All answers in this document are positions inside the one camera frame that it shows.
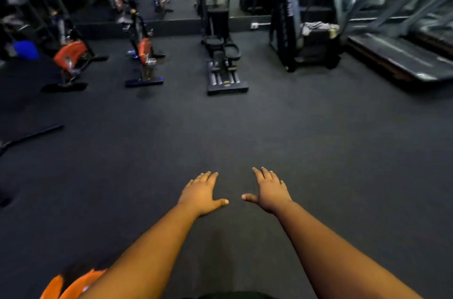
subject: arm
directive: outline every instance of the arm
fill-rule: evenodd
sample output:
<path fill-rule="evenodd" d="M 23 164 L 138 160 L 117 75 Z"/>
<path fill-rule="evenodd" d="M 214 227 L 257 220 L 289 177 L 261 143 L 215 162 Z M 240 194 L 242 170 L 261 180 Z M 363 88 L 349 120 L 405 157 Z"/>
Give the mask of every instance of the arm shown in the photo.
<path fill-rule="evenodd" d="M 217 176 L 207 172 L 190 180 L 178 205 L 137 239 L 80 298 L 158 299 L 193 222 L 228 205 L 226 199 L 212 199 Z"/>
<path fill-rule="evenodd" d="M 362 254 L 301 206 L 273 172 L 253 168 L 259 196 L 242 199 L 277 216 L 320 299 L 421 299 L 369 257 Z"/>

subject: treadmill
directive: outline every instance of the treadmill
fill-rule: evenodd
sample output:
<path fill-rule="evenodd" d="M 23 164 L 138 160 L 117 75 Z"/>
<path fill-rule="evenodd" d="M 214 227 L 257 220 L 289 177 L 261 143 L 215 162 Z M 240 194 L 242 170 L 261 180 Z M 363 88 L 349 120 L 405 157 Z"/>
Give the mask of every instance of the treadmill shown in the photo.
<path fill-rule="evenodd" d="M 439 82 L 453 79 L 453 61 L 431 52 L 408 40 L 410 31 L 425 33 L 416 22 L 433 13 L 449 0 L 418 0 L 412 16 L 400 24 L 387 24 L 394 14 L 415 0 L 397 0 L 376 20 L 366 25 L 353 26 L 348 22 L 368 0 L 357 0 L 347 13 L 339 30 L 343 44 L 389 70 L 396 79 L 408 82 Z"/>

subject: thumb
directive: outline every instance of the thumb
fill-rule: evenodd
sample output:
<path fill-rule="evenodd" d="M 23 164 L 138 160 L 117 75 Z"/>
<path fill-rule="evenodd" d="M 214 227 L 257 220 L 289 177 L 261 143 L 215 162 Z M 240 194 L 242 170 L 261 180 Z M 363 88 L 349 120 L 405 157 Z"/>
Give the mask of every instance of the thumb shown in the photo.
<path fill-rule="evenodd" d="M 230 202 L 227 199 L 219 199 L 219 200 L 214 200 L 214 208 L 213 211 L 217 210 L 218 208 L 222 206 L 228 205 Z"/>
<path fill-rule="evenodd" d="M 242 194 L 242 200 L 258 203 L 258 197 L 255 194 Z"/>

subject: forearm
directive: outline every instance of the forearm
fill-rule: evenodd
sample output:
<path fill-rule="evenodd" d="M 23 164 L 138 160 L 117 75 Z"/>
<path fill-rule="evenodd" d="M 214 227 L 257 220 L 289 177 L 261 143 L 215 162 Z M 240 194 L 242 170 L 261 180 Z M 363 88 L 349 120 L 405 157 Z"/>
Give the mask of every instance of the forearm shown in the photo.
<path fill-rule="evenodd" d="M 81 298 L 159 298 L 196 217 L 186 206 L 175 206 L 127 249 Z"/>
<path fill-rule="evenodd" d="M 276 216 L 320 299 L 421 298 L 298 204 L 283 205 Z"/>

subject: person's left hand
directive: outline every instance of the person's left hand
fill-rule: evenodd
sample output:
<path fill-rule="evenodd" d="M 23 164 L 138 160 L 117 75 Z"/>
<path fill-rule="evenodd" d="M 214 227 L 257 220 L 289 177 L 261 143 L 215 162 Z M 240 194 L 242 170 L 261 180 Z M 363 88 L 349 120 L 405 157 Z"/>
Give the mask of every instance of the person's left hand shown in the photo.
<path fill-rule="evenodd" d="M 212 191 L 216 184 L 219 173 L 212 174 L 210 171 L 201 173 L 195 180 L 190 180 L 184 188 L 178 205 L 187 205 L 193 209 L 197 216 L 204 216 L 218 208 L 228 205 L 227 199 L 212 199 Z"/>

